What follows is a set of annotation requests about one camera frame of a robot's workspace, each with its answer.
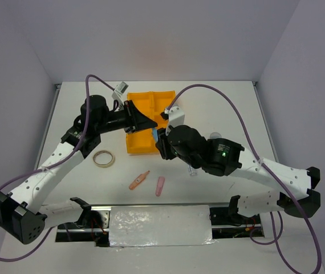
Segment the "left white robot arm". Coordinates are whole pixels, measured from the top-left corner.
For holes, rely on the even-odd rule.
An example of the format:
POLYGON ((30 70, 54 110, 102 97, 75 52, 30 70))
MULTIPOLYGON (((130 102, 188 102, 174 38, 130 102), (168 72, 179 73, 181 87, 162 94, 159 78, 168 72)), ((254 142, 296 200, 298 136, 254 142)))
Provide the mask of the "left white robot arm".
POLYGON ((73 222, 80 228, 88 226, 92 220, 91 207, 82 199, 71 198, 56 205, 46 205, 44 201, 100 144, 101 134, 119 129, 132 134, 155 127, 157 123, 140 112, 131 100, 125 101, 121 110, 111 111, 103 96, 90 96, 43 165, 8 194, 0 191, 0 227, 22 244, 30 244, 53 225, 73 222))

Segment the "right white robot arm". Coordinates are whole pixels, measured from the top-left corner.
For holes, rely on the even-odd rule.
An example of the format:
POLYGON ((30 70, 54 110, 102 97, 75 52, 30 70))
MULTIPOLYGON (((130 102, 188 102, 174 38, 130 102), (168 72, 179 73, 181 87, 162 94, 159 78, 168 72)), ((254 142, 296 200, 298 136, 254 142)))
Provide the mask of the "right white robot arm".
POLYGON ((233 223, 270 211, 283 211, 292 217, 311 218, 320 208, 320 193, 315 187, 320 170, 284 166, 254 154, 241 144, 224 138, 205 139, 186 125, 164 128, 154 134, 156 148, 164 160, 181 159, 194 169, 213 176, 246 179, 269 188, 256 195, 232 196, 228 217, 233 223))

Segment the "small spray bottle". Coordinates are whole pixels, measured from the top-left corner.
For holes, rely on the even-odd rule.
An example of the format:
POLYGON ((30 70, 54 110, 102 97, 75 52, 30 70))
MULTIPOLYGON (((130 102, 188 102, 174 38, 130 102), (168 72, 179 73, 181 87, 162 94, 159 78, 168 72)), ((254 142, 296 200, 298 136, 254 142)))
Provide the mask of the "small spray bottle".
POLYGON ((197 169, 193 168, 191 165, 188 165, 188 172, 190 176, 197 176, 198 171, 197 169))

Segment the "masking tape roll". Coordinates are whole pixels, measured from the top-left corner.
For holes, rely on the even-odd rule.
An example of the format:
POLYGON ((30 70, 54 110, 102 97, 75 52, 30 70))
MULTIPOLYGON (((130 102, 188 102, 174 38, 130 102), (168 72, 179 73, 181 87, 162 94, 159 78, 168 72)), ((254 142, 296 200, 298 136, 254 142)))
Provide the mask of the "masking tape roll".
POLYGON ((112 152, 101 150, 96 152, 92 157, 93 163, 100 168, 108 168, 115 162, 115 156, 112 152))

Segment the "small clear round container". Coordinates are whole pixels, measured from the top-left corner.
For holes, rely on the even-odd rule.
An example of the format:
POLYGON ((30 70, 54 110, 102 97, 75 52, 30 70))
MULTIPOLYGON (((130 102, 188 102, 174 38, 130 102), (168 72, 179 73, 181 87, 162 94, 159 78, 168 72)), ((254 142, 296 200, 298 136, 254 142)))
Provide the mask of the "small clear round container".
POLYGON ((222 136, 219 132, 212 132, 209 135, 209 139, 220 139, 220 138, 222 138, 222 136))

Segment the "silver foil sheet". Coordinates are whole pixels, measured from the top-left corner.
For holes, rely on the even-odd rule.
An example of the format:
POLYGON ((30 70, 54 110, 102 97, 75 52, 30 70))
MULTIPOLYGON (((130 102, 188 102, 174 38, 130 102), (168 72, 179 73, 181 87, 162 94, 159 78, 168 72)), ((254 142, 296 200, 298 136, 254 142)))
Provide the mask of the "silver foil sheet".
POLYGON ((214 243, 207 205, 113 207, 112 247, 191 246, 214 243))

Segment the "metal base rail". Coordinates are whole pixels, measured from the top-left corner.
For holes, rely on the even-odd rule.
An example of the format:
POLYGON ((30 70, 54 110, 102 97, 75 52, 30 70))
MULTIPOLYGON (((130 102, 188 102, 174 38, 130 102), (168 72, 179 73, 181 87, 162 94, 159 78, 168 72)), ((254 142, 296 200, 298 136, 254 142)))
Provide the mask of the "metal base rail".
POLYGON ((94 204, 99 224, 59 225, 57 243, 96 247, 168 247, 213 244, 249 237, 262 228, 259 215, 232 217, 227 203, 94 204))

